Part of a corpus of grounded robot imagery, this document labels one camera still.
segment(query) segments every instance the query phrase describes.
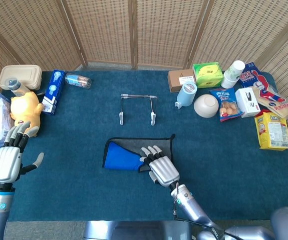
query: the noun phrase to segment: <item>white plastic bowl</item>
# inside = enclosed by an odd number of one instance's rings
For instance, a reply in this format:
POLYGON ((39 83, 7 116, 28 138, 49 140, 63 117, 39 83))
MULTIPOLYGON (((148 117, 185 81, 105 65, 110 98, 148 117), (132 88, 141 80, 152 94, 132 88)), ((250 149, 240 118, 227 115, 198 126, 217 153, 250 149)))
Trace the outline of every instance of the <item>white plastic bowl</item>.
POLYGON ((204 94, 194 102, 194 110, 203 118, 211 118, 217 113, 218 101, 214 96, 204 94))

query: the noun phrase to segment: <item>snack bag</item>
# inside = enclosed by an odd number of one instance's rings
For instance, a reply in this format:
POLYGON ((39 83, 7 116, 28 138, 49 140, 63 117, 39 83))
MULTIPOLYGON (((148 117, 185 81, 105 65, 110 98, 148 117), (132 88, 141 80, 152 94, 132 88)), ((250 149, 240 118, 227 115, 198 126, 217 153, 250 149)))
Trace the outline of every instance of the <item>snack bag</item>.
POLYGON ((219 120, 221 122, 239 117, 243 114, 237 106, 234 88, 218 88, 210 90, 209 92, 218 100, 220 105, 219 120))
POLYGON ((252 87, 259 104, 267 107, 279 117, 288 119, 288 101, 268 84, 253 62, 245 65, 239 81, 244 88, 252 87))
POLYGON ((283 151, 288 149, 286 119, 269 110, 262 110, 255 118, 260 149, 283 151))

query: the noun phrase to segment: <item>green box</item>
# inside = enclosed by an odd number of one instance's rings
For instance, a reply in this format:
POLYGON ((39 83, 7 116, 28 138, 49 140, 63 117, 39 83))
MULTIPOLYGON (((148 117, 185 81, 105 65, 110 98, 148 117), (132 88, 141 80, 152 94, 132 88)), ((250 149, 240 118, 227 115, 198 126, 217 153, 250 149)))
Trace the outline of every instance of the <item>green box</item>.
POLYGON ((218 87, 224 78, 218 62, 193 64, 193 71, 200 89, 218 87))

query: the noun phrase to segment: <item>white box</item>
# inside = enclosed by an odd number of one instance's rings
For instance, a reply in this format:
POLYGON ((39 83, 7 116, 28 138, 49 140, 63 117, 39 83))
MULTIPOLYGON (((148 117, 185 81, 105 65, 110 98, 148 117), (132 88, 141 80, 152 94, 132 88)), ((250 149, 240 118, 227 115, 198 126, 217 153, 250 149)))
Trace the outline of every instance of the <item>white box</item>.
POLYGON ((242 118, 253 117, 260 112, 255 94, 252 88, 240 88, 235 92, 237 105, 243 112, 242 118))

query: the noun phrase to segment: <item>cardboard box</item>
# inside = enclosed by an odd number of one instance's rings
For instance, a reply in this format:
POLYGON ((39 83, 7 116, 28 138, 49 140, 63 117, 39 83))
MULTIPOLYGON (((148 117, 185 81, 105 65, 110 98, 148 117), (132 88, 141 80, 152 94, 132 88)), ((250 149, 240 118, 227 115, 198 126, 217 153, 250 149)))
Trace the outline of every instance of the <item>cardboard box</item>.
POLYGON ((179 92, 182 85, 186 82, 195 83, 194 72, 192 69, 168 72, 168 85, 171 93, 179 92))
POLYGON ((44 105, 43 113, 48 115, 54 115, 58 101, 60 99, 60 93, 62 91, 65 82, 65 72, 55 69, 48 84, 42 104, 44 105))
POLYGON ((218 62, 193 64, 192 69, 200 89, 218 87, 223 81, 224 76, 218 62))
POLYGON ((260 112, 260 108, 252 88, 240 88, 235 92, 235 96, 237 105, 243 112, 242 118, 252 117, 260 112))

